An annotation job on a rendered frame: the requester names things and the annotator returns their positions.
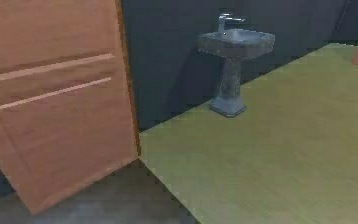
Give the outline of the silver sink faucet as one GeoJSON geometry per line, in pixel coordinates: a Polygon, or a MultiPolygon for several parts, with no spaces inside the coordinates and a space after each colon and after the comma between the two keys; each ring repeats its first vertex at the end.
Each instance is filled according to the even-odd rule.
{"type": "Polygon", "coordinates": [[[241,24],[245,18],[234,17],[232,13],[221,13],[218,17],[218,32],[224,33],[226,26],[230,24],[241,24]]]}

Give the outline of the brown wooden room door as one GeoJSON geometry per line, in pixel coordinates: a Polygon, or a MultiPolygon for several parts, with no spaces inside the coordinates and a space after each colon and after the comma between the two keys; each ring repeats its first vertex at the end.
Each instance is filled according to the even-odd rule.
{"type": "Polygon", "coordinates": [[[27,209],[139,154],[121,0],[0,0],[0,170],[27,209]]]}

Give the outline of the dark grey pedestal sink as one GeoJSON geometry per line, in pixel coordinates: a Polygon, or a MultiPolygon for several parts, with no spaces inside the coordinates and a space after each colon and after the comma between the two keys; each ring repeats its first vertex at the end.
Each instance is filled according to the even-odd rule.
{"type": "Polygon", "coordinates": [[[235,117],[247,106],[240,94],[242,62],[273,51],[275,35],[244,29],[229,29],[201,34],[197,45],[200,52],[218,56],[224,60],[222,77],[216,96],[209,108],[225,117],[235,117]]]}

